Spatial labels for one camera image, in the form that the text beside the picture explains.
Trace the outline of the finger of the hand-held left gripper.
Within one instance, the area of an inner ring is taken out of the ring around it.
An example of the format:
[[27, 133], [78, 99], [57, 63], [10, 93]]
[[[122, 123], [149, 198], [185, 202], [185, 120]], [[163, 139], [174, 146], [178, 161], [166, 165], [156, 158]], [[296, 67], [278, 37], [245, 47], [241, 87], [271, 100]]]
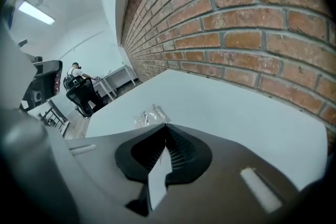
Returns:
[[35, 62], [33, 63], [33, 66], [37, 69], [37, 73], [35, 74], [36, 77], [62, 72], [62, 61], [60, 60]]

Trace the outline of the white sachet packet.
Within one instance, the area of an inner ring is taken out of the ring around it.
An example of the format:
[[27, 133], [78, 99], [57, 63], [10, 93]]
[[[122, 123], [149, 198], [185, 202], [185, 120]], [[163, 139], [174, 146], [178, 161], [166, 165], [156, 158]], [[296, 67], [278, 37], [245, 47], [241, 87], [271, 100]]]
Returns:
[[136, 129], [147, 127], [150, 125], [167, 124], [171, 120], [163, 111], [160, 105], [152, 104], [142, 112], [133, 117]]

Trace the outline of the black mesh office chair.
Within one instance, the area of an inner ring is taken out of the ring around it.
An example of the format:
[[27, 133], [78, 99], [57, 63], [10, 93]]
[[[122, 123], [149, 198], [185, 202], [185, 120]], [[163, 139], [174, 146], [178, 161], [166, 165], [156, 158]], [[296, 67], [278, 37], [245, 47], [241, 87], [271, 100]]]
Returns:
[[105, 106], [103, 98], [94, 90], [90, 78], [69, 75], [64, 78], [64, 88], [67, 91], [66, 97], [84, 118], [90, 118]]

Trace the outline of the long white desk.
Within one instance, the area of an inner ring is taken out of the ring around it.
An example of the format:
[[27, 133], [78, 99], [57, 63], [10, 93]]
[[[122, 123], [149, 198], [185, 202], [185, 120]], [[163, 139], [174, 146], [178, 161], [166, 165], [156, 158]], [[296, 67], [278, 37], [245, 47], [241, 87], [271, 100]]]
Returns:
[[135, 86], [136, 79], [137, 76], [133, 68], [122, 63], [120, 67], [108, 71], [100, 79], [95, 81], [93, 83], [93, 86], [96, 90], [98, 90], [98, 93], [102, 93], [103, 96], [107, 95], [108, 98], [113, 101], [115, 98], [118, 97], [118, 88], [129, 82], [131, 82]]

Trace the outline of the long ceiling light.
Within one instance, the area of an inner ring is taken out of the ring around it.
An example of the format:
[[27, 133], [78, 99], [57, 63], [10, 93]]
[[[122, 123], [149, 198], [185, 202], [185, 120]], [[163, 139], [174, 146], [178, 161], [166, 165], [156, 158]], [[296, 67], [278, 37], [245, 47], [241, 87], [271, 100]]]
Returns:
[[53, 19], [48, 14], [44, 13], [40, 9], [33, 6], [28, 1], [23, 1], [20, 4], [18, 10], [23, 12], [26, 15], [29, 15], [29, 16], [47, 24], [47, 25], [52, 25], [55, 22], [55, 19]]

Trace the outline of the black metal railing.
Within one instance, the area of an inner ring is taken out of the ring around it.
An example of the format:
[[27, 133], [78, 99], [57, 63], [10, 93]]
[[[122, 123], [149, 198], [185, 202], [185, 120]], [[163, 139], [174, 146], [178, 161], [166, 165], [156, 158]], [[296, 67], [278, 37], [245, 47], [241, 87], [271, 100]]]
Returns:
[[50, 126], [58, 129], [61, 136], [64, 138], [66, 130], [69, 126], [69, 120], [62, 118], [53, 108], [49, 108], [44, 113], [38, 113], [38, 118], [45, 126]]

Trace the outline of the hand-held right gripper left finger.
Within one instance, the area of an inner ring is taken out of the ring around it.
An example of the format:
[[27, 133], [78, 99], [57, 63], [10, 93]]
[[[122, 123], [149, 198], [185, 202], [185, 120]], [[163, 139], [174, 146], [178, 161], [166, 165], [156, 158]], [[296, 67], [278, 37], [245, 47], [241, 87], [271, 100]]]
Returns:
[[166, 215], [152, 215], [149, 186], [165, 147], [164, 127], [66, 142], [75, 167], [65, 175], [73, 180], [80, 224], [166, 224]]

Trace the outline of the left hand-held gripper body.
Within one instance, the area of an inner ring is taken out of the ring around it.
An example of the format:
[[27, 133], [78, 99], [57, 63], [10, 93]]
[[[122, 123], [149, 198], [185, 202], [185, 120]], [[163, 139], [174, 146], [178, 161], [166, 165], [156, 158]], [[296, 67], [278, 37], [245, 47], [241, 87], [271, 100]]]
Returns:
[[61, 73], [37, 76], [30, 83], [19, 108], [32, 110], [59, 93]]

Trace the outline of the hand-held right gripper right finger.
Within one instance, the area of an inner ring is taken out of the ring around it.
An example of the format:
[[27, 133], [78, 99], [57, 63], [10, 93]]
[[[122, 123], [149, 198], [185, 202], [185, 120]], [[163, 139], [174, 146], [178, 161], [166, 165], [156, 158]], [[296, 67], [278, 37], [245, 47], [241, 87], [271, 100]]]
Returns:
[[245, 146], [219, 136], [177, 125], [206, 143], [212, 151], [208, 169], [194, 182], [168, 187], [148, 219], [158, 224], [265, 224], [265, 212], [241, 176], [252, 168], [283, 204], [299, 191], [278, 169]]

